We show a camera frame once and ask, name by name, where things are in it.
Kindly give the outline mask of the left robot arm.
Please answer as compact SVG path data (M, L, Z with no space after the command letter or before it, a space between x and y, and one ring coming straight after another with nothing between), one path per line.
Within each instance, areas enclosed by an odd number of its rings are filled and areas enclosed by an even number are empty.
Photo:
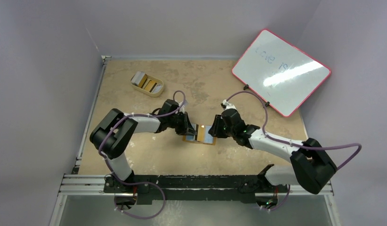
M180 136L194 136L188 113L182 104L167 99L157 114L124 114L113 108L91 132L90 142L98 150L116 179L115 186L123 193L133 189L133 170L124 154L135 133L160 133L168 128Z

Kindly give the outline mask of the beige oval card tray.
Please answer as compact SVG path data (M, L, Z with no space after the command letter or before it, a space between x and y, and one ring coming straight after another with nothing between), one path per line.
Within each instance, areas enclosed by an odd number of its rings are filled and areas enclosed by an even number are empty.
M160 96L165 88L164 82L154 76L148 75L147 73L145 74L147 75L147 79L144 85L142 87L137 87L131 83L132 87L135 90L143 94L146 94L150 97Z

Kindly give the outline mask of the orange leather card holder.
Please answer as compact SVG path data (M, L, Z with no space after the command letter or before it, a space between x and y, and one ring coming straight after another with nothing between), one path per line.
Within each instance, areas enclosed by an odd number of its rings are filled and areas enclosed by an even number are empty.
M215 145L216 138L209 134L209 130L211 129L210 125L194 124L193 123L192 127L195 129L197 134L183 136L182 140L184 142L204 144L204 145Z

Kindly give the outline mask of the stack of cards in tray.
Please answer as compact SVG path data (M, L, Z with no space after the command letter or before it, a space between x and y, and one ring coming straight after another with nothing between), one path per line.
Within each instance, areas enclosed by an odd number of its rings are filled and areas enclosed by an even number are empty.
M138 71L131 78L131 83L137 87L142 87L147 79L147 75L144 72Z

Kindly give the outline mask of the aluminium table frame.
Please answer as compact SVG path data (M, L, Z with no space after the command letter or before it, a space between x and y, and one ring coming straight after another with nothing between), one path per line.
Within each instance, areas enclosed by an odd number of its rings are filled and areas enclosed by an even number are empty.
M243 94L231 70L235 60L125 60L111 58L104 72L79 151L76 175L63 177L53 226L322 226L336 225L328 182L312 194L296 181L289 156L263 147L261 130L249 145L217 138L214 145L185 142L173 129L157 133L147 113L166 99L186 99L195 128L212 125L224 99L234 98L247 124L290 141L307 140L302 117L264 113L256 97ZM126 129L121 158L134 171L125 184L110 174L90 142L103 118Z

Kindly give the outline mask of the pink framed whiteboard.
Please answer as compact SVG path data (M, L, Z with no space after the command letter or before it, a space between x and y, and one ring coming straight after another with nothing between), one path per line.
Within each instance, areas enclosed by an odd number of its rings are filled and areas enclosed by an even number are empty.
M244 85L289 117L331 75L331 70L263 29L231 70Z

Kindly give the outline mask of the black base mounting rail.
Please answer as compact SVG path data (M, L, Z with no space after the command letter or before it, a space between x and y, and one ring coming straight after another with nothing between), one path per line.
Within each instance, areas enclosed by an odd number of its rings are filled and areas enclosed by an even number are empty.
M121 183L106 176L104 189L109 194L134 194L138 204L154 200L277 202L277 194L287 186L272 186L260 175L134 175L134 183Z

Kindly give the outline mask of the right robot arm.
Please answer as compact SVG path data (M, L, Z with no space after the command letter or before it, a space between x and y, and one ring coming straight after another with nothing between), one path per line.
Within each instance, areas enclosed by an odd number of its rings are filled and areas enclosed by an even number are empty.
M216 115L208 133L216 138L231 137L240 146L265 151L290 162L290 166L270 164L259 173L258 185L265 192L279 185L299 185L318 194L337 171L317 140L309 138L295 146L287 138L271 139L259 126L246 124L236 109Z

